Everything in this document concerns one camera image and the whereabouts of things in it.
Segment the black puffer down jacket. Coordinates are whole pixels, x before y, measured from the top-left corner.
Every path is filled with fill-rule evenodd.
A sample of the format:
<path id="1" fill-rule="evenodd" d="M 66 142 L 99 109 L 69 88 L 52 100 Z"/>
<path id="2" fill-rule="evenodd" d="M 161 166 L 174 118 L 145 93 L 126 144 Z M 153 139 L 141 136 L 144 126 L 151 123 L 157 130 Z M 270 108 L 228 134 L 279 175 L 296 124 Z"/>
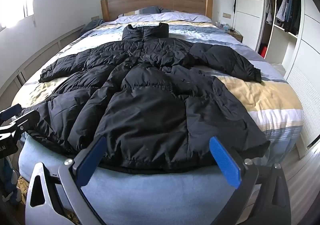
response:
<path id="1" fill-rule="evenodd" d="M 127 26 L 120 41 L 57 59 L 40 82 L 63 77 L 33 106 L 37 142 L 68 157 L 104 137 L 104 168 L 134 174 L 183 172 L 215 161 L 215 136 L 242 157 L 262 157 L 270 143 L 242 103 L 207 66 L 261 82 L 260 70 L 232 48 L 169 37 L 169 26 Z"/>

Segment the hanging dark clothes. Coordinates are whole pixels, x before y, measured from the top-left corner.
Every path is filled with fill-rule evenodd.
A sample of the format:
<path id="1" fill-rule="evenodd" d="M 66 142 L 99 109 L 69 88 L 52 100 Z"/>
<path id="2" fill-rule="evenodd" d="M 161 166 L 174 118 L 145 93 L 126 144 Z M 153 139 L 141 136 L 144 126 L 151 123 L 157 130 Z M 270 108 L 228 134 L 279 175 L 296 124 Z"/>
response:
<path id="1" fill-rule="evenodd" d="M 285 32 L 298 35 L 301 15 L 301 0 L 267 0 L 266 23 L 284 29 Z"/>

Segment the striped blue yellow duvet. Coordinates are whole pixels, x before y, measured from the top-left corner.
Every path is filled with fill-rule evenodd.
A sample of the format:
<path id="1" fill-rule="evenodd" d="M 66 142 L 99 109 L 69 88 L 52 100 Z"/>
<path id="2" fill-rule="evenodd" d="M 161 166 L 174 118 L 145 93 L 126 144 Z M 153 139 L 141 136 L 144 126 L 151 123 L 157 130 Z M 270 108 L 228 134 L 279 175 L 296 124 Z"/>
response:
<path id="1" fill-rule="evenodd" d="M 257 83 L 243 81 L 207 66 L 197 66 L 198 71 L 217 77 L 242 103 L 270 143 L 266 152 L 272 151 L 282 155 L 290 150 L 295 144 L 303 123 L 302 105 L 293 89 L 271 65 L 264 62 L 254 51 L 217 29 L 206 18 L 195 15 L 180 13 L 137 15 L 104 23 L 67 45 L 50 59 L 25 83 L 16 95 L 15 102 L 20 103 L 24 110 L 33 110 L 34 105 L 44 101 L 65 81 L 61 77 L 49 82 L 40 82 L 42 71 L 57 59 L 94 49 L 105 43 L 120 41 L 127 26 L 151 27 L 160 23 L 169 26 L 169 37 L 171 38 L 191 43 L 230 47 L 259 69 L 261 82 Z"/>

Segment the red bag in wardrobe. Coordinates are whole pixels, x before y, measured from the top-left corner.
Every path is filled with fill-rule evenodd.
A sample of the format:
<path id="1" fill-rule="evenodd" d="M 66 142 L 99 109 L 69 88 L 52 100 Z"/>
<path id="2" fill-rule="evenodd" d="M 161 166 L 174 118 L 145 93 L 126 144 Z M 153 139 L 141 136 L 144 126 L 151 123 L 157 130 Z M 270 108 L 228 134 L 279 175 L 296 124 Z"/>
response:
<path id="1" fill-rule="evenodd" d="M 266 52 L 267 52 L 267 43 L 261 43 L 259 47 L 258 54 L 262 57 L 265 58 Z"/>

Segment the wooden bedside table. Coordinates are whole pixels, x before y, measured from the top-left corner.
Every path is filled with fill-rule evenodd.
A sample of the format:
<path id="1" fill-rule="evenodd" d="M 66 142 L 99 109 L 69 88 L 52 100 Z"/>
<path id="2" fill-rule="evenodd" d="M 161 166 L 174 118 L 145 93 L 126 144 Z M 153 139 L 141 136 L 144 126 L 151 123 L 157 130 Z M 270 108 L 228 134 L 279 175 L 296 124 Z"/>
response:
<path id="1" fill-rule="evenodd" d="M 237 41 L 242 43 L 243 36 L 242 36 L 242 34 L 240 34 L 235 29 L 229 29 L 229 30 L 226 31 L 226 33 L 231 35 L 231 36 L 233 36 Z"/>

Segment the wooden bed headboard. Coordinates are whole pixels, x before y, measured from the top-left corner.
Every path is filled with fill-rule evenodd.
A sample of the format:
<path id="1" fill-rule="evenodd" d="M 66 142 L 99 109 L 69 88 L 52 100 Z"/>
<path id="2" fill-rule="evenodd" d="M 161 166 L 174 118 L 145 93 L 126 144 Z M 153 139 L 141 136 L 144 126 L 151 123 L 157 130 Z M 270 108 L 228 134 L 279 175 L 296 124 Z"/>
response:
<path id="1" fill-rule="evenodd" d="M 101 0 L 100 4 L 103 20 L 108 22 L 116 20 L 119 14 L 150 6 L 213 16 L 213 0 Z"/>

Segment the white open wardrobe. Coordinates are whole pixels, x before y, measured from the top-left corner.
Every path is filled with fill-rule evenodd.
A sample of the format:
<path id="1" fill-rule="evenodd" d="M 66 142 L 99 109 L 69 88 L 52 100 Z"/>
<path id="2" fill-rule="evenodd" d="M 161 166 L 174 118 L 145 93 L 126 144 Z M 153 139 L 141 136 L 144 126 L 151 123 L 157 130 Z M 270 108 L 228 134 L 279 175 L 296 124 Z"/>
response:
<path id="1" fill-rule="evenodd" d="M 303 107 L 300 155 L 319 143 L 319 10 L 313 0 L 235 0 L 243 43 L 274 66 Z"/>

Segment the dark blue pillow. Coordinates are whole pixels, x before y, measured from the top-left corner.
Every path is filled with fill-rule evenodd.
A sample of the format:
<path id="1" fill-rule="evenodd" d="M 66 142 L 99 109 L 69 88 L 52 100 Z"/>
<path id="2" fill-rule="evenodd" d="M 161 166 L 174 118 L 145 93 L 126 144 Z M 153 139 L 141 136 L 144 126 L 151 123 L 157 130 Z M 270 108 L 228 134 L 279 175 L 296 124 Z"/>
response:
<path id="1" fill-rule="evenodd" d="M 141 14 L 161 14 L 161 13 L 169 13 L 173 12 L 173 10 L 165 9 L 159 6 L 150 6 L 146 8 L 141 8 L 138 10 L 135 10 L 135 15 L 141 15 Z"/>

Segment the beige wall switch plate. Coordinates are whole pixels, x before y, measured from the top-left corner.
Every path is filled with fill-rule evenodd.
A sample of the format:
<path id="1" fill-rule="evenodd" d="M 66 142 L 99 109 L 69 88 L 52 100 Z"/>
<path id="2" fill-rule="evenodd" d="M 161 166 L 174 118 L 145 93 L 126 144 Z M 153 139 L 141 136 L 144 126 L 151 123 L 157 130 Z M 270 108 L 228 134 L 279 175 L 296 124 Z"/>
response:
<path id="1" fill-rule="evenodd" d="M 227 14 L 227 13 L 223 13 L 223 15 L 222 15 L 224 18 L 231 18 L 231 14 Z"/>

